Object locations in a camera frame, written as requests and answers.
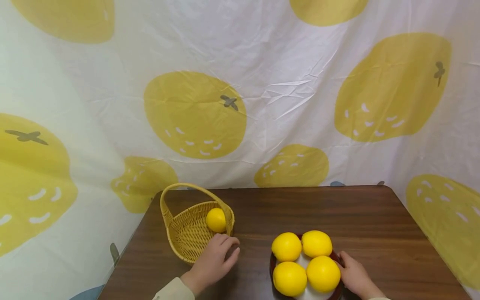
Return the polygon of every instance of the woven basket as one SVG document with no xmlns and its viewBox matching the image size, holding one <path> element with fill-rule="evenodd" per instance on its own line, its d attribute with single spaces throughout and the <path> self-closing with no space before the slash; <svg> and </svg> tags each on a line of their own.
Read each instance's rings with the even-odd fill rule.
<svg viewBox="0 0 480 300">
<path fill-rule="evenodd" d="M 173 216 L 165 203 L 165 196 L 169 190 L 180 186 L 197 189 L 209 195 L 214 201 L 194 205 L 187 210 Z M 184 262 L 192 265 L 204 251 L 208 242 L 215 235 L 207 226 L 206 217 L 212 208 L 221 208 L 225 214 L 229 236 L 233 233 L 235 217 L 230 206 L 211 192 L 189 183 L 175 183 L 165 188 L 160 196 L 160 210 L 167 228 L 167 237 L 173 252 Z"/>
</svg>

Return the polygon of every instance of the citrus fruit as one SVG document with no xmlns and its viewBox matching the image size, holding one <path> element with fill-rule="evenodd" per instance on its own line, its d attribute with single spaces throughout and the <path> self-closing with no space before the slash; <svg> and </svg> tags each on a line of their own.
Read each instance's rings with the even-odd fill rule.
<svg viewBox="0 0 480 300">
<path fill-rule="evenodd" d="M 450 42 L 431 33 L 381 40 L 343 82 L 336 129 L 359 142 L 415 134 L 442 98 L 451 54 Z"/>
<path fill-rule="evenodd" d="M 55 223 L 77 187 L 63 143 L 30 120 L 0 113 L 0 256 Z"/>
<path fill-rule="evenodd" d="M 480 193 L 447 177 L 423 174 L 407 185 L 407 208 L 463 285 L 480 289 Z"/>
<path fill-rule="evenodd" d="M 340 268 L 330 257 L 318 256 L 308 264 L 307 278 L 313 289 L 328 293 L 340 283 Z"/>
<path fill-rule="evenodd" d="M 283 262 L 273 270 L 273 285 L 285 296 L 301 295 L 307 287 L 307 274 L 301 265 Z"/>
<path fill-rule="evenodd" d="M 318 148 L 287 145 L 255 174 L 261 188 L 318 186 L 328 174 L 328 157 Z"/>
<path fill-rule="evenodd" d="M 212 159 L 240 145 L 247 111 L 239 93 L 209 75 L 179 71 L 151 80 L 144 108 L 157 136 L 180 155 Z"/>
<path fill-rule="evenodd" d="M 220 208 L 213 208 L 207 214 L 207 225 L 212 231 L 222 233 L 227 230 L 225 214 Z"/>
<path fill-rule="evenodd" d="M 66 41 L 97 44 L 113 36 L 113 0 L 12 0 L 12 3 L 31 24 Z"/>
<path fill-rule="evenodd" d="M 332 253 L 332 240 L 324 232 L 318 230 L 306 232 L 301 237 L 301 241 L 303 253 L 311 258 L 321 255 L 329 256 Z"/>
<path fill-rule="evenodd" d="M 124 173 L 110 186 L 133 214 L 145 213 L 157 192 L 178 182 L 175 170 L 161 159 L 128 156 L 124 163 Z"/>
<path fill-rule="evenodd" d="M 368 0 L 290 0 L 297 17 L 314 26 L 331 26 L 359 15 Z"/>
<path fill-rule="evenodd" d="M 295 233 L 285 232 L 275 238 L 272 252 L 280 262 L 294 262 L 301 254 L 301 242 Z"/>
</svg>

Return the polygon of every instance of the fabric backdrop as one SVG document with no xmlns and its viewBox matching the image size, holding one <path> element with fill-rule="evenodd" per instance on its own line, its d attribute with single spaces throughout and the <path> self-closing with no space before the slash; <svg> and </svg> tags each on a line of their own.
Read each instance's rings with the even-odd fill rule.
<svg viewBox="0 0 480 300">
<path fill-rule="evenodd" d="M 0 1 L 0 295 L 95 299 L 171 183 L 384 183 L 479 300 L 479 15 L 476 0 Z"/>
</svg>

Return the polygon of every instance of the sleeve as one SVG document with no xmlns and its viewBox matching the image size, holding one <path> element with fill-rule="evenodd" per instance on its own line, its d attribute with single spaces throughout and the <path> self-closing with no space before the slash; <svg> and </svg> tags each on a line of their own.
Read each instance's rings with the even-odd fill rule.
<svg viewBox="0 0 480 300">
<path fill-rule="evenodd" d="M 195 296 L 177 277 L 161 289 L 153 300 L 195 300 Z"/>
</svg>

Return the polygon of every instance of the hand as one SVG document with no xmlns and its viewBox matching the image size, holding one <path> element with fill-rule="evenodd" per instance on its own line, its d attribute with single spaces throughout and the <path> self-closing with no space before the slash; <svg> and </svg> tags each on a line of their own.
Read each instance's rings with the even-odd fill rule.
<svg viewBox="0 0 480 300">
<path fill-rule="evenodd" d="M 235 265 L 240 254 L 240 248 L 236 248 L 232 255 L 226 259 L 228 250 L 235 244 L 240 244 L 237 238 L 229 237 L 226 234 L 216 234 L 209 241 L 192 269 L 180 278 L 195 296 L 222 279 Z"/>
<path fill-rule="evenodd" d="M 338 264 L 342 273 L 342 281 L 349 290 L 357 294 L 362 300 L 385 297 L 370 279 L 361 263 L 344 251 L 340 252 L 339 256 L 345 263 L 345 268 Z"/>
</svg>

